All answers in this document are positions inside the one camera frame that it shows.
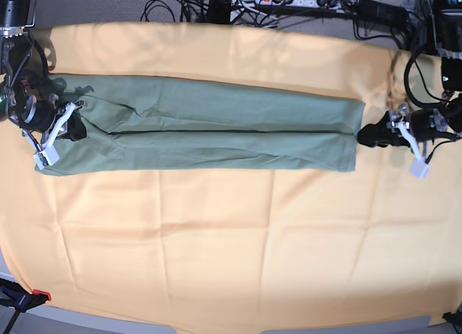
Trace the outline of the black clamp right corner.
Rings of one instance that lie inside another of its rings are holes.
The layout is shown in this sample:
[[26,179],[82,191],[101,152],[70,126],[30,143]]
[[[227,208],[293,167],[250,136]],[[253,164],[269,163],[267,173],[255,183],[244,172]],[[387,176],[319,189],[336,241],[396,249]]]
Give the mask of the black clamp right corner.
[[450,323],[453,326],[462,328],[462,312],[457,310],[454,313],[447,312],[443,315],[444,321]]

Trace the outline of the black stand post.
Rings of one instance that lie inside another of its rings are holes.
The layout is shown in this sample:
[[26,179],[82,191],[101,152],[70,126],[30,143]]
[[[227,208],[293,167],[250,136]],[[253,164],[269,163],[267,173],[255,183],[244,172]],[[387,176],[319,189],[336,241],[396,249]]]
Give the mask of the black stand post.
[[[196,0],[203,4],[206,0]],[[229,25],[231,23],[232,0],[208,0],[208,7],[201,12],[199,22],[217,25]]]

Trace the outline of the yellow table cloth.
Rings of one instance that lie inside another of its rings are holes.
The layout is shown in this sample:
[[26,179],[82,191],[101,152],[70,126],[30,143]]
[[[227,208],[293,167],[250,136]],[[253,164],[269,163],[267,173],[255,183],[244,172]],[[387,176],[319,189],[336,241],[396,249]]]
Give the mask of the yellow table cloth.
[[[217,25],[38,30],[52,69],[273,87],[365,103],[404,99],[409,54]],[[461,303],[461,145],[428,176],[400,148],[359,148],[349,173],[99,172],[52,177],[1,124],[1,253],[54,307],[179,333],[261,333],[429,315]]]

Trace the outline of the white power strip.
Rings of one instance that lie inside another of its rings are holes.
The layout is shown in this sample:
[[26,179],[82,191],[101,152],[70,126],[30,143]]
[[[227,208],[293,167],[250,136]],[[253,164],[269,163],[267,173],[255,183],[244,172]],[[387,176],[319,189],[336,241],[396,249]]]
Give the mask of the white power strip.
[[317,9],[329,8],[339,10],[342,8],[342,3],[339,0],[288,0],[288,2],[276,2],[275,0],[235,0],[235,2],[243,2],[251,7],[263,8],[278,8],[278,7],[294,7],[301,9]]

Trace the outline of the green T-shirt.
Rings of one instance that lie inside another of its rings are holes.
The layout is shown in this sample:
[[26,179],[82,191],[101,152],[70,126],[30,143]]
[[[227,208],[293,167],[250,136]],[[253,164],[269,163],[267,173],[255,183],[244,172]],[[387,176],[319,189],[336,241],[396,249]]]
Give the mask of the green T-shirt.
[[83,100],[87,135],[59,139],[48,175],[119,170],[351,172],[364,104],[301,92],[150,76],[53,75],[40,88]]

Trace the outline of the black power adapter brick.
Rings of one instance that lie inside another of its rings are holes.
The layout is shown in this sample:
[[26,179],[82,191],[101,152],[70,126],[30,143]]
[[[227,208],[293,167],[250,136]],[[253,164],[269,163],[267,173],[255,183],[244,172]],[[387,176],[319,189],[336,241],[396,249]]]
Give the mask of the black power adapter brick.
[[400,6],[373,0],[361,0],[357,4],[357,19],[379,25],[400,27],[408,21],[408,12]]

